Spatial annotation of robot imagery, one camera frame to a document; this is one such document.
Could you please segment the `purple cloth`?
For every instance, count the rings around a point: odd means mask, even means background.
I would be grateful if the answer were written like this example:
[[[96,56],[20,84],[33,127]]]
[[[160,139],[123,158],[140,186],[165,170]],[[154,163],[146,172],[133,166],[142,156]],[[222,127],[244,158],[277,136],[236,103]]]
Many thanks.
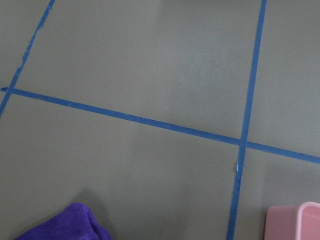
[[[92,211],[83,203],[72,203],[48,221],[28,230],[18,240],[111,240]]]

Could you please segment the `pink plastic bin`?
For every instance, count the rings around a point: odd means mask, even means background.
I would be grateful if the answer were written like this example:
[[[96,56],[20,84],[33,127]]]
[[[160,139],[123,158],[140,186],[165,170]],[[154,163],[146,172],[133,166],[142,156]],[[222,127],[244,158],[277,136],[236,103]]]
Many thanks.
[[[318,240],[320,238],[320,204],[276,205],[267,210],[265,240]]]

